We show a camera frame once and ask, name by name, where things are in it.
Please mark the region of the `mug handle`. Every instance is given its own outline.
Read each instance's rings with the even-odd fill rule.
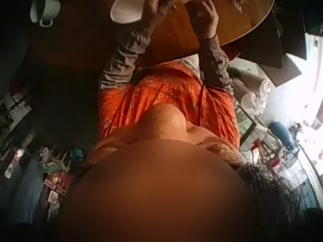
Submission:
[[[50,26],[52,26],[53,22],[54,22],[54,19],[51,19],[50,23],[49,23],[48,25],[45,25],[45,24],[43,23],[43,20],[42,20],[42,19],[40,19],[40,21],[39,21],[39,25],[40,25],[41,27],[50,27]]]

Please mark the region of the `blue object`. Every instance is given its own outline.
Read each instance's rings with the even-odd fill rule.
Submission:
[[[74,162],[82,162],[84,160],[84,152],[79,148],[70,151],[70,157]]]
[[[280,139],[288,150],[292,150],[294,148],[292,134],[281,122],[272,122],[268,128]]]

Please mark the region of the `wrist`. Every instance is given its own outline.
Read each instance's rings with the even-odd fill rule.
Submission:
[[[155,30],[151,24],[144,23],[143,21],[140,21],[139,26],[142,28],[141,31],[145,35],[152,35]]]
[[[203,43],[203,42],[211,42],[214,40],[218,39],[218,34],[215,34],[213,37],[208,38],[208,37],[198,37],[198,42]]]

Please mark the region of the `white bowl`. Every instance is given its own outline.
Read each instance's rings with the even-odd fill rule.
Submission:
[[[145,0],[116,0],[111,8],[110,17],[118,24],[130,24],[141,19]]]

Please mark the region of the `black cord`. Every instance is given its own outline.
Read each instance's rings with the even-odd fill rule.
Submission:
[[[201,106],[202,106],[202,98],[203,98],[203,93],[204,93],[205,82],[206,82],[206,79],[204,78],[202,89],[201,89],[201,92],[199,95],[199,105],[198,105],[198,114],[197,114],[197,125],[198,126],[201,126],[200,116],[201,116]]]

